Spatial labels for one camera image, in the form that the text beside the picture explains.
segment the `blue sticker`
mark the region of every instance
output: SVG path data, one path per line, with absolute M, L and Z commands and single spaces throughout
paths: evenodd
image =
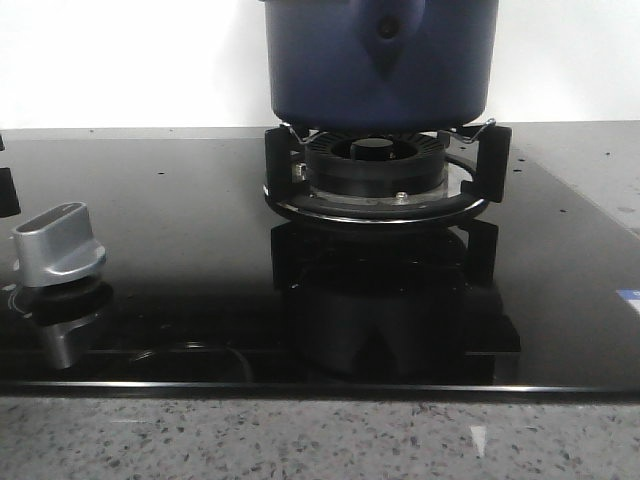
M 618 290 L 618 295 L 640 313 L 640 290 Z

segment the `white wall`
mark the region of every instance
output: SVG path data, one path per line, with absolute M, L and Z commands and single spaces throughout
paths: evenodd
M 263 8 L 0 0 L 0 128 L 273 124 Z M 502 0 L 499 21 L 486 116 L 640 119 L 640 1 Z

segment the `blue pot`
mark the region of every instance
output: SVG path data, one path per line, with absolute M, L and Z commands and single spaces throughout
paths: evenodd
M 319 130 L 419 132 L 484 110 L 498 0 L 264 0 L 272 108 Z

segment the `speckled countertop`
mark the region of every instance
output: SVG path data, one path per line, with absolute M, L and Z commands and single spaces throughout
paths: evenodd
M 640 406 L 0 399 L 0 478 L 638 478 Z

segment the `cooktop surface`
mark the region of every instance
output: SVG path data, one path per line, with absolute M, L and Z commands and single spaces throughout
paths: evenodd
M 273 213 L 261 138 L 5 143 L 4 394 L 640 398 L 640 240 L 535 159 L 476 220 L 362 231 Z M 20 286 L 11 229 L 78 201 L 101 276 Z

